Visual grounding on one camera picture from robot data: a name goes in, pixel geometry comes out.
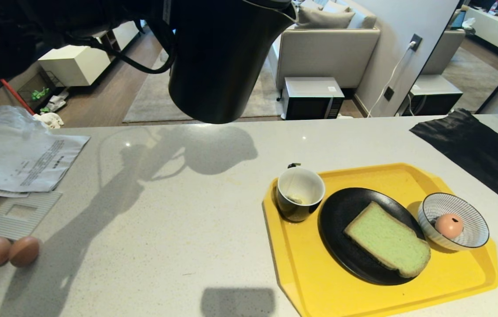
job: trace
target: black plate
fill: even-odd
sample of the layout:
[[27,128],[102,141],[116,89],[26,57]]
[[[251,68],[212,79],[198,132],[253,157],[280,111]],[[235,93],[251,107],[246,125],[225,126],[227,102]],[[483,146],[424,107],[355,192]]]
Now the black plate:
[[415,277],[401,277],[398,271],[383,267],[343,232],[370,201],[378,203],[388,214],[413,229],[419,239],[425,240],[421,227],[406,208],[383,193],[366,188],[341,189],[325,201],[319,214],[321,239],[333,258],[356,276],[381,285],[407,283]]

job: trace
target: wooden floor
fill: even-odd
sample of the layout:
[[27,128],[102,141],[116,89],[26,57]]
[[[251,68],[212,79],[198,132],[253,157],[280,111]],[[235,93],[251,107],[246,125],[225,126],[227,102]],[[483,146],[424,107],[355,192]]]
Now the wooden floor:
[[474,56],[498,70],[498,55],[488,50],[488,48],[483,47],[481,44],[473,41],[469,37],[464,38],[462,44],[460,44],[460,47],[474,54]]
[[[128,46],[126,55],[151,67],[162,48],[153,33],[148,29],[145,31],[147,34],[142,34]],[[122,120],[147,76],[148,74],[116,60],[92,86],[70,88],[67,106],[58,112],[65,123],[64,128],[200,123],[196,120],[123,123]],[[362,117],[350,100],[343,103],[341,114],[356,118]],[[275,120],[281,119],[280,117],[258,117],[239,118],[237,121]]]

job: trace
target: rug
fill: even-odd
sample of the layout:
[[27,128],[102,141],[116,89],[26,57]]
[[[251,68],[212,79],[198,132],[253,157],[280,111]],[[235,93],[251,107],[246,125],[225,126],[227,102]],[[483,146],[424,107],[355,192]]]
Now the rug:
[[[152,68],[159,68],[168,58],[162,52]],[[135,100],[125,115],[124,122],[153,122],[192,120],[173,103],[169,91],[169,71],[148,75]],[[282,104],[277,102],[278,91],[268,59],[251,93],[247,108],[241,117],[271,117],[282,113]]]
[[458,48],[443,77],[464,93],[453,108],[464,108],[472,113],[498,86],[498,70],[464,48]]

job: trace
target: striped bowl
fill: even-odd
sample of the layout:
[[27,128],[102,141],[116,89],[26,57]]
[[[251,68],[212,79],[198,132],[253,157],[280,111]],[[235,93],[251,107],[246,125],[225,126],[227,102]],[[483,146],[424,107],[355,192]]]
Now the striped bowl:
[[[435,229],[436,220],[444,214],[456,214],[464,222],[460,236],[448,239]],[[466,201],[448,193],[432,193],[419,206],[418,220],[424,234],[446,249],[462,251],[485,245],[490,238],[486,221]]]

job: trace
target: yellow tray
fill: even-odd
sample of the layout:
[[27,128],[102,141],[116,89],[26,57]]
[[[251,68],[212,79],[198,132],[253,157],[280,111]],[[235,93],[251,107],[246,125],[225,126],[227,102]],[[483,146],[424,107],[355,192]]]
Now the yellow tray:
[[[342,188],[370,188],[392,197],[415,218],[421,201],[430,193],[452,193],[440,178],[404,163],[319,175],[327,187],[325,199]],[[303,317],[387,316],[468,297],[498,285],[492,239],[484,247],[458,252],[430,242],[431,260],[409,283],[381,286],[362,281],[343,269],[323,245],[317,222],[323,205],[301,223],[287,222],[274,202],[276,186],[277,179],[270,185],[263,208],[277,278]]]

